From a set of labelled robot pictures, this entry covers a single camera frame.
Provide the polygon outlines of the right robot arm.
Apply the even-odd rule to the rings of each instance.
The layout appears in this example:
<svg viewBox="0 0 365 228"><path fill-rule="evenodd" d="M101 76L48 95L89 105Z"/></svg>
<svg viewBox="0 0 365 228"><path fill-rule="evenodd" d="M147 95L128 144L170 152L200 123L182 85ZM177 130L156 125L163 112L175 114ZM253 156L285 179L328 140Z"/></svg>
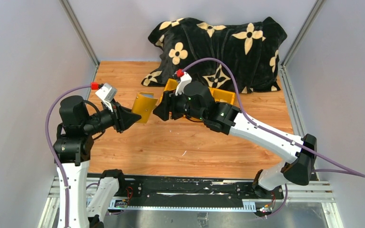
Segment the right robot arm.
<svg viewBox="0 0 365 228"><path fill-rule="evenodd" d="M258 171L254 192L271 191L288 182L300 186L310 182L316 156L308 150L316 148L316 137L292 135L257 121L237 106L216 101L210 89L199 82L188 83L181 93L165 91L153 114L163 121L182 117L201 120L212 131L249 140L281 157L281 163Z"/></svg>

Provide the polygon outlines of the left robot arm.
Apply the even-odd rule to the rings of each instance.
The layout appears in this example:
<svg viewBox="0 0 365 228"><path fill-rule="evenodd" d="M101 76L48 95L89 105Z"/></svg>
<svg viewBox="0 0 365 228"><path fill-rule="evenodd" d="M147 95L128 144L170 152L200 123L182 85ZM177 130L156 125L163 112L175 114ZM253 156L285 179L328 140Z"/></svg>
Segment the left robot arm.
<svg viewBox="0 0 365 228"><path fill-rule="evenodd" d="M95 142L93 136L103 134L111 127L122 133L138 122L141 116L115 100L110 102L113 110L104 108L90 115L86 107L88 103L79 95L69 96L60 103L62 123L58 125L57 139L53 145L60 162L59 228L103 228L113 196L126 192L122 170L105 170L93 198L87 202L86 179Z"/></svg>

